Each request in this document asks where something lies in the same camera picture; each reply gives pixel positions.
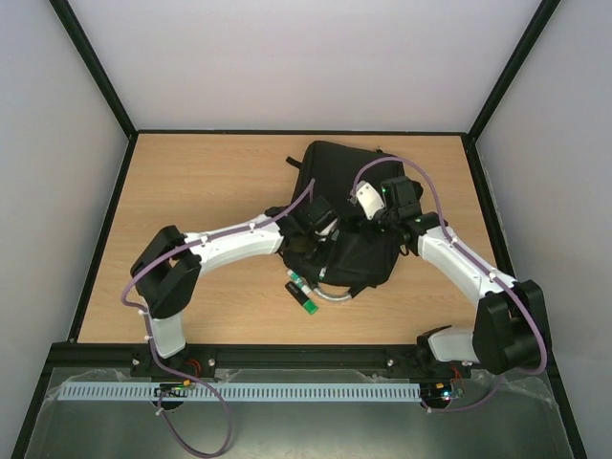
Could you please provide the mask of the black student bag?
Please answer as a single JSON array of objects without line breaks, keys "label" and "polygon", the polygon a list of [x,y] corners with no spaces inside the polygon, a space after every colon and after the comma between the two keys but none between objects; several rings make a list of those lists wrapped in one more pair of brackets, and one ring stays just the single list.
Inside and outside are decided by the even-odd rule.
[{"label": "black student bag", "polygon": [[[340,217],[332,256],[327,260],[283,261],[287,270],[303,277],[316,296],[331,302],[349,301],[363,290],[385,283],[404,254],[404,245],[362,229],[367,219],[361,207],[351,202],[352,192],[360,181],[380,187],[386,180],[406,177],[421,204],[423,186],[406,176],[399,159],[381,150],[314,141],[301,160],[287,157],[286,161],[298,170],[291,204],[323,197]],[[328,270],[319,280],[323,267]]]}]

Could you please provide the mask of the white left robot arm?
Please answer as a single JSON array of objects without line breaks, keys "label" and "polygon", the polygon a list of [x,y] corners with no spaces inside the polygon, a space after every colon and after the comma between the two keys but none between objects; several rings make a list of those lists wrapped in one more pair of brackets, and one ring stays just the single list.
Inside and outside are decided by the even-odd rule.
[{"label": "white left robot arm", "polygon": [[161,229],[130,269],[131,283],[143,303],[130,305],[145,317],[146,336],[157,356],[171,358],[186,347],[183,310],[204,274],[246,258],[296,249],[313,251],[339,225],[328,201],[295,202],[270,208],[251,220],[223,229],[182,233]]}]

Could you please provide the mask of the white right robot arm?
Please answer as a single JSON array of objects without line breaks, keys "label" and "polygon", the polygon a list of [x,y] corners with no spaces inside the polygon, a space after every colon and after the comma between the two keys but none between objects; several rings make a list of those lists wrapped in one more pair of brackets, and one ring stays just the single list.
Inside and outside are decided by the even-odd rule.
[{"label": "white right robot arm", "polygon": [[368,220],[397,234],[476,310],[471,329],[448,326],[425,334],[426,345],[417,351],[424,372],[438,374],[451,361],[479,364],[494,375],[511,369],[538,374],[545,369],[544,298],[537,284],[499,271],[468,248],[440,214],[424,213],[406,177],[386,180],[380,187],[360,181],[354,196]]}]

